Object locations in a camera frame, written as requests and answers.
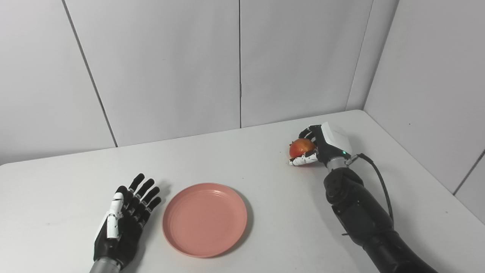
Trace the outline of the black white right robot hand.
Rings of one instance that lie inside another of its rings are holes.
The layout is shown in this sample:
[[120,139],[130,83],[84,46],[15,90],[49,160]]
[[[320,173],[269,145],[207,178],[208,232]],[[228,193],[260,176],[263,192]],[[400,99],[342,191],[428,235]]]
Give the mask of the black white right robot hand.
[[315,145],[315,148],[299,156],[291,156],[291,166],[302,166],[321,162],[325,166],[334,158],[343,158],[344,162],[352,157],[352,147],[345,130],[336,124],[325,122],[305,128],[298,135]]

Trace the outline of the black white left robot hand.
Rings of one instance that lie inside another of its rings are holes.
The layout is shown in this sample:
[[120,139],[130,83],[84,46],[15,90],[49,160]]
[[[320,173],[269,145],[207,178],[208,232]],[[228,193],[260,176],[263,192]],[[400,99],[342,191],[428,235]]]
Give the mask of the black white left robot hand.
[[161,203],[160,188],[139,173],[127,187],[120,185],[110,202],[94,242],[91,273],[119,273],[138,252],[144,227]]

